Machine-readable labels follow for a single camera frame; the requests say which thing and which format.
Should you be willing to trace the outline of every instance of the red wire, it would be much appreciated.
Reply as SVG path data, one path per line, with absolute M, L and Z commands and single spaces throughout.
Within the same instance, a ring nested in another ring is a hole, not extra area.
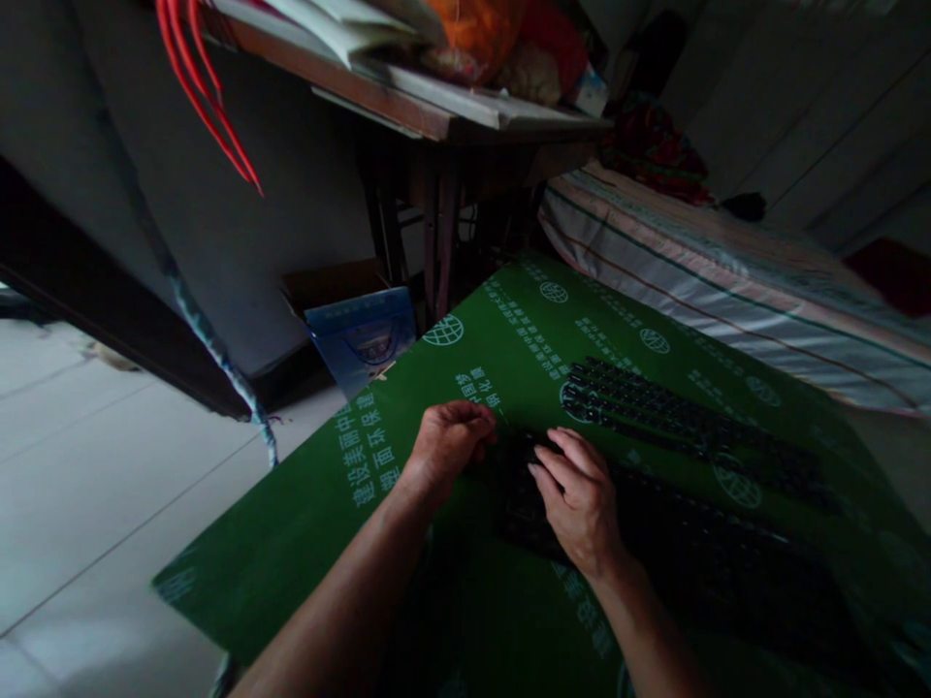
M 169 25 L 169 19 L 166 16 L 166 5 L 171 7 L 171 4 L 176 0 L 155 0 L 155 10 L 158 14 L 158 25 L 162 32 L 162 41 L 165 43 L 165 51 L 168 52 L 168 60 L 172 64 L 172 70 L 175 71 L 178 82 L 181 83 L 181 88 L 184 90 L 184 94 L 187 95 L 187 98 L 191 101 L 191 104 L 194 105 L 194 110 L 197 112 L 197 115 L 201 117 L 201 120 L 204 122 L 204 125 L 207 126 L 210 134 L 216 139 L 219 143 L 220 148 L 230 159 L 230 162 L 233 163 L 233 166 L 236 168 L 237 172 L 240 173 L 243 179 L 245 179 L 250 184 L 253 183 L 249 178 L 248 173 L 242 168 L 242 166 L 236 161 L 236 158 L 233 154 L 232 149 L 226 142 L 220 137 L 219 132 L 217 132 L 216 127 L 213 125 L 207 117 L 207 114 L 204 112 L 204 108 L 201 106 L 200 101 L 197 99 L 197 96 L 194 94 L 194 90 L 191 89 L 190 83 L 187 81 L 187 78 L 181 72 L 180 64 L 177 60 L 177 54 L 175 53 L 174 42 L 172 41 L 171 27 Z
M 190 72 L 192 77 L 194 77 L 195 82 L 199 83 L 201 87 L 201 94 L 203 94 L 205 99 L 207 99 L 208 104 L 210 104 L 210 108 L 213 109 L 213 113 L 216 114 L 216 117 L 220 120 L 220 123 L 223 124 L 223 128 L 226 129 L 226 133 L 229 135 L 230 141 L 233 143 L 233 148 L 236 150 L 237 156 L 240 158 L 240 161 L 245 166 L 246 171 L 249 173 L 249 181 L 255 185 L 259 196 L 265 196 L 262 191 L 262 185 L 259 183 L 259 177 L 257 174 L 255 174 L 255 170 L 252 168 L 252 163 L 249 162 L 249 158 L 245 155 L 245 151 L 242 148 L 242 143 L 240 143 L 240 138 L 237 136 L 236 130 L 233 128 L 233 124 L 230 123 L 230 120 L 227 118 L 226 112 L 223 110 L 223 108 L 217 104 L 212 95 L 210 95 L 204 89 L 204 82 L 197 70 L 197 66 L 194 64 L 194 59 L 191 56 L 190 49 L 188 48 L 188 45 L 184 39 L 184 30 L 181 27 L 180 16 L 177 12 L 177 2 L 179 1 L 180 0 L 172 0 L 172 2 L 169 2 L 168 9 L 169 18 L 172 22 L 172 28 L 175 32 L 175 40 L 177 42 L 178 48 L 180 48 L 181 51 L 181 59 L 184 61 L 188 72 Z M 189 9 L 194 8 L 193 12 L 195 14 L 197 13 L 197 2 L 198 0 L 188 0 L 188 7 Z
M 187 20 L 191 25 L 191 34 L 194 35 L 194 46 L 197 47 L 197 52 L 201 55 L 201 62 L 204 64 L 204 67 L 207 68 L 210 81 L 213 83 L 213 87 L 216 90 L 216 101 L 219 102 L 220 107 L 222 107 L 223 85 L 220 84 L 220 80 L 213 71 L 213 66 L 210 64 L 210 59 L 207 56 L 207 49 L 204 47 L 204 37 L 201 36 L 201 19 L 201 14 L 197 11 L 196 0 L 195 2 L 189 2 L 187 4 Z

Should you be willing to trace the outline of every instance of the green printed sheet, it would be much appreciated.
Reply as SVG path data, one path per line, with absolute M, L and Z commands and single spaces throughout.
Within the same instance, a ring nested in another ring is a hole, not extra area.
M 816 452 L 844 514 L 575 421 L 560 394 L 586 356 Z M 394 485 L 423 410 L 463 397 L 492 407 L 505 433 L 576 428 L 611 459 L 813 543 L 884 669 L 920 691 L 889 643 L 904 620 L 931 619 L 931 544 L 833 400 L 538 255 L 499 271 L 313 434 L 156 577 L 158 593 L 250 663 Z M 623 693 L 623 657 L 584 580 L 496 538 L 495 460 L 466 471 L 431 528 L 390 681 L 431 695 Z M 735 638 L 685 631 L 723 695 L 866 695 Z

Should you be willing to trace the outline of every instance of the striped bed sheet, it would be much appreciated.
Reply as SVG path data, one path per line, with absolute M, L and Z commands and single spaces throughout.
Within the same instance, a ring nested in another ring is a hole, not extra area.
M 695 208 L 591 163 L 539 210 L 574 268 L 845 402 L 931 414 L 931 328 L 800 234 Z

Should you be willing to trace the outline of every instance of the orange bag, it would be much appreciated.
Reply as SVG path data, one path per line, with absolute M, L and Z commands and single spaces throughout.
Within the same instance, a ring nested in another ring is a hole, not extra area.
M 424 65 L 443 78 L 483 85 L 514 48 L 527 0 L 427 0 L 446 30 L 447 47 L 428 48 Z

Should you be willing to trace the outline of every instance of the black keyboard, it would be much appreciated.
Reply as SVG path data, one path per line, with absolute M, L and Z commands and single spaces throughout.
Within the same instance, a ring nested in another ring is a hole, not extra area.
M 536 461 L 535 443 L 555 448 L 529 431 L 504 444 L 499 535 L 571 566 L 527 469 L 527 462 Z M 825 673 L 877 686 L 874 665 L 817 551 L 660 479 L 618 465 L 609 470 L 622 538 L 674 613 Z
M 573 364 L 567 379 L 562 409 L 573 417 L 737 472 L 826 513 L 841 513 L 810 451 L 592 357 Z M 750 456 L 738 460 L 739 448 Z

